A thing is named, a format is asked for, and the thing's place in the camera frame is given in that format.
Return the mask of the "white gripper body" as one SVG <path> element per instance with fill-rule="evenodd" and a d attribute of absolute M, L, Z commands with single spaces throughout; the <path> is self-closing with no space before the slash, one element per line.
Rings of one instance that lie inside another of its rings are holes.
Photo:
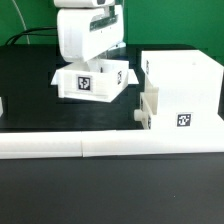
<path fill-rule="evenodd" d="M 60 9 L 57 31 L 60 53 L 66 62 L 88 61 L 121 43 L 124 37 L 123 8 Z"/>

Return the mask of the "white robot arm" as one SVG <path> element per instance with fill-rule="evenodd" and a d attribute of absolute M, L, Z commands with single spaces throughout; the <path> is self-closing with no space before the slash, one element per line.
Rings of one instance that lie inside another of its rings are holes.
<path fill-rule="evenodd" d="M 124 38 L 123 6 L 116 0 L 54 0 L 63 59 L 78 69 Z"/>

